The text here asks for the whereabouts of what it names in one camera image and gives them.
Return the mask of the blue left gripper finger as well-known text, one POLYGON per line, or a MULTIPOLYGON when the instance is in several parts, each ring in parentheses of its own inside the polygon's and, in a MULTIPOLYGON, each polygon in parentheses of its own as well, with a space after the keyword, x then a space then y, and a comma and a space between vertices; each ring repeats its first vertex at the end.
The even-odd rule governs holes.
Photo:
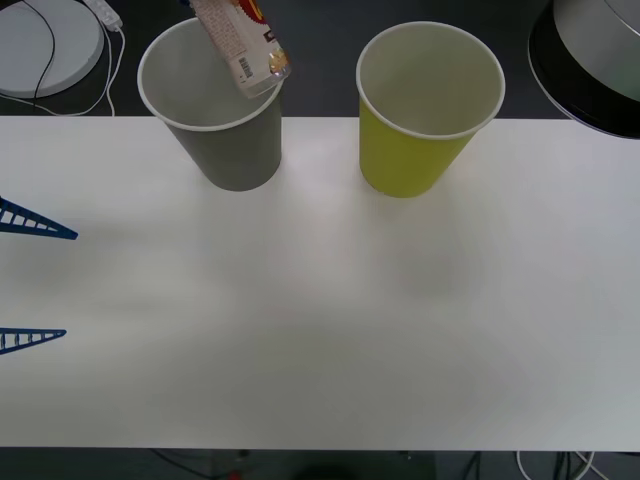
POLYGON ((75 240, 78 233, 25 207, 1 198, 1 231, 75 240))
POLYGON ((1 328, 0 354, 40 345, 66 335, 64 329, 1 328))

